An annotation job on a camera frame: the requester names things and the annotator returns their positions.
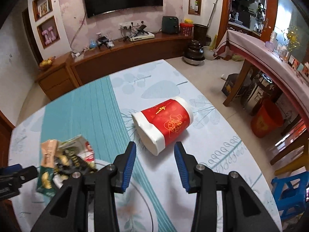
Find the dark wrapper pile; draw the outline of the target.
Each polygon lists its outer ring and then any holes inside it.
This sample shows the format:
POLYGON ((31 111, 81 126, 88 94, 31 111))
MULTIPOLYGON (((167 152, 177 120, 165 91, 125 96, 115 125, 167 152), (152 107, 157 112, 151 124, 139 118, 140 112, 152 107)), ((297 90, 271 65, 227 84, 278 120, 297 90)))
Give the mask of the dark wrapper pile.
POLYGON ((55 139, 41 143, 41 164, 36 191, 54 197, 74 172, 97 171, 95 153, 88 140, 78 135, 64 142, 55 139))

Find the red white paper cup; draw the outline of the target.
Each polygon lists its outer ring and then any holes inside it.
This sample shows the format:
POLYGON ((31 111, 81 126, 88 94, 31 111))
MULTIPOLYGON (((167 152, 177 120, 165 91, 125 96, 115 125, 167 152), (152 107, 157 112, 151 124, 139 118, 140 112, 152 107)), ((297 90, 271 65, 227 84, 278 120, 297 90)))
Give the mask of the red white paper cup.
POLYGON ((157 156, 192 124, 194 116, 187 101, 176 96, 132 113, 132 119, 143 145, 157 156))

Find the red plastic bucket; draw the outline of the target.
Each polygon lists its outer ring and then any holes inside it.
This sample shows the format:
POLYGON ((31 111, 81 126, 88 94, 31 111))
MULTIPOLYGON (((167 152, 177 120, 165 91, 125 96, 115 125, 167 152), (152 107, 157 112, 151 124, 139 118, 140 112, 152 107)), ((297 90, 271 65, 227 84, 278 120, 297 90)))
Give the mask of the red plastic bucket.
POLYGON ((265 99, 262 106, 251 120, 250 127, 258 138, 263 138, 272 131, 283 126, 283 116, 277 105, 270 99, 265 99))

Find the blue plastic stool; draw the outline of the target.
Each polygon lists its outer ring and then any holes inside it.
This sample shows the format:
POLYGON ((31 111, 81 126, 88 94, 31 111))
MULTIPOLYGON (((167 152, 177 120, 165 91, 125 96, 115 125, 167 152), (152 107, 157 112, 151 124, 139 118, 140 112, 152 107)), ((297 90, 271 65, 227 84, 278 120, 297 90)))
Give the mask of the blue plastic stool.
POLYGON ((308 207, 307 188, 308 171, 285 178, 273 178, 272 194, 277 205, 278 211, 282 212, 282 221, 288 220, 308 207))

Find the wooden tv cabinet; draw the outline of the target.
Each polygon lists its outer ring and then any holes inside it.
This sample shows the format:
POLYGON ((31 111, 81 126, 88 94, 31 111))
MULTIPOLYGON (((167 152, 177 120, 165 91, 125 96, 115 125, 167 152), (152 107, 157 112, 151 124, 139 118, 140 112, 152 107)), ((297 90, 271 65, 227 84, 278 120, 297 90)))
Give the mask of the wooden tv cabinet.
POLYGON ((54 60, 36 79, 48 99, 60 96, 98 78, 144 63, 181 57, 192 37, 158 33, 153 39, 117 41, 115 47, 87 51, 73 59, 70 52, 54 60))

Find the black rice cooker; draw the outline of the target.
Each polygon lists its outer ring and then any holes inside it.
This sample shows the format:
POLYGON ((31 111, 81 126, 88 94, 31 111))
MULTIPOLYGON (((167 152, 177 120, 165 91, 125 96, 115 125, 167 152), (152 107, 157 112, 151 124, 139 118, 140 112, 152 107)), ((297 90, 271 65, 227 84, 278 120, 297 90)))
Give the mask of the black rice cooker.
POLYGON ((199 66, 205 60, 203 46, 197 40, 192 40, 184 51, 183 60, 190 65, 199 66))

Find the fruit bowl on cabinet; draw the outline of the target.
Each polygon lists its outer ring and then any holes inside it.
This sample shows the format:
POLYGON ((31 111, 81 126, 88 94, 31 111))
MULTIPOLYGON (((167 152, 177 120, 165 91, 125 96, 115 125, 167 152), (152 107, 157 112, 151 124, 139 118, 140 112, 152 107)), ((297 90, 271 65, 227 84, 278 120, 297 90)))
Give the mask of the fruit bowl on cabinet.
POLYGON ((46 59, 46 60, 41 61, 41 62, 39 63, 39 69, 40 69, 41 71, 46 71, 46 70, 48 70, 49 68, 52 67, 52 64, 53 64, 54 60, 55 60, 55 57, 50 57, 50 58, 48 58, 48 59, 46 59))

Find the pink cloth side table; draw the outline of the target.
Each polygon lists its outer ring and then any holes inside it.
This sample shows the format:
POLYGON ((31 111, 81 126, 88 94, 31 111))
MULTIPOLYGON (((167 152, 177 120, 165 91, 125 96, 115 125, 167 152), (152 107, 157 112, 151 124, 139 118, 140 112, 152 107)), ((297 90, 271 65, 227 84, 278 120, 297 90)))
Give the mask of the pink cloth side table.
POLYGON ((308 125, 308 85, 297 72, 280 57, 266 48, 255 37, 227 30, 214 51, 214 57, 226 57, 231 53, 242 55, 251 64, 267 74, 291 101, 305 124, 308 125))

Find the white flat set-top box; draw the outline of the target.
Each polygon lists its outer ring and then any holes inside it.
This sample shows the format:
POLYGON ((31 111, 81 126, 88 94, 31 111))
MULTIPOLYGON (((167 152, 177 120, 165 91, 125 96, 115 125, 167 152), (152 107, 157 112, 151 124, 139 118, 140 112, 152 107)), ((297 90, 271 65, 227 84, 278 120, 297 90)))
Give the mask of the white flat set-top box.
POLYGON ((148 32, 146 34, 138 34, 137 36, 130 36, 129 41, 135 42, 135 41, 140 41, 140 40, 146 40, 146 39, 153 39, 155 35, 151 32, 148 32))

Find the red plastic basket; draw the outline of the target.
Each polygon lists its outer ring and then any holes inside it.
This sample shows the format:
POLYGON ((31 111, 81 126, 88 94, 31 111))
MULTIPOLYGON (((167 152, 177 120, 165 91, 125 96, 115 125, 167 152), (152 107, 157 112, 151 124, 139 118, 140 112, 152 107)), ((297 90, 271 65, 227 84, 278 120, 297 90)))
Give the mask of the red plastic basket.
POLYGON ((189 23, 180 23, 180 34, 185 37, 191 37, 193 26, 193 24, 189 23))

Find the dark grey air fryer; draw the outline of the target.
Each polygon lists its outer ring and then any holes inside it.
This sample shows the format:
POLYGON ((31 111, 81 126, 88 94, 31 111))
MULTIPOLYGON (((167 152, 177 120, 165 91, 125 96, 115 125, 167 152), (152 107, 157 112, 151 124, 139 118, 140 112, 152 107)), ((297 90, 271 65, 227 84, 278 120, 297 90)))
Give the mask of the dark grey air fryer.
POLYGON ((176 35, 179 33, 179 19, 175 16, 162 17, 162 33, 176 35))

